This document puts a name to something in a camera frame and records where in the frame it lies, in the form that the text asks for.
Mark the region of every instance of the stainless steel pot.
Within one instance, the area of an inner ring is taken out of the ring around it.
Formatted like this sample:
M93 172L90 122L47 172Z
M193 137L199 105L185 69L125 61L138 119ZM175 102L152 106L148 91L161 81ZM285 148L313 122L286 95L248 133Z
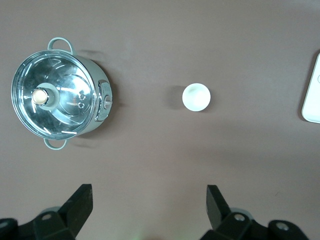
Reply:
M54 49L65 41L70 51ZM29 56L17 69L11 87L14 110L21 122L53 150L68 139L96 129L109 115L112 90L103 70L78 56L65 38L53 38L47 50ZM54 147L49 140L64 140Z

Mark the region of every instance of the white bowl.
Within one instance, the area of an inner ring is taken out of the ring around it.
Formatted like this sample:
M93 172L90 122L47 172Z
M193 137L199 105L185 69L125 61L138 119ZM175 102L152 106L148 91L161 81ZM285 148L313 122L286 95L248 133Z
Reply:
M201 83L193 83L185 88L182 101L185 107L191 111L199 112L210 103L211 95L209 89Z

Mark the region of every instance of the white object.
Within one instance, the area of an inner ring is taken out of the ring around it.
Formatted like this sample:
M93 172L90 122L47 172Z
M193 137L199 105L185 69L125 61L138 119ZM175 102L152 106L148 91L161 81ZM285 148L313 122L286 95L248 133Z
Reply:
M183 104L187 109L199 112L210 103L211 95L209 89L201 83L193 83L185 88L182 94Z
M302 107L305 120L320 124L320 60L318 55Z

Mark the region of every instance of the small white cup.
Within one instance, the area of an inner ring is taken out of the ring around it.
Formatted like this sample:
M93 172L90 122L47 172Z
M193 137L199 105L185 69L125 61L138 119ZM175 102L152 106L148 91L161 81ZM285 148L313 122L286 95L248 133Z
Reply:
M211 95L209 89L201 83L193 83L187 86L182 94L185 107L191 111L199 112L210 103Z

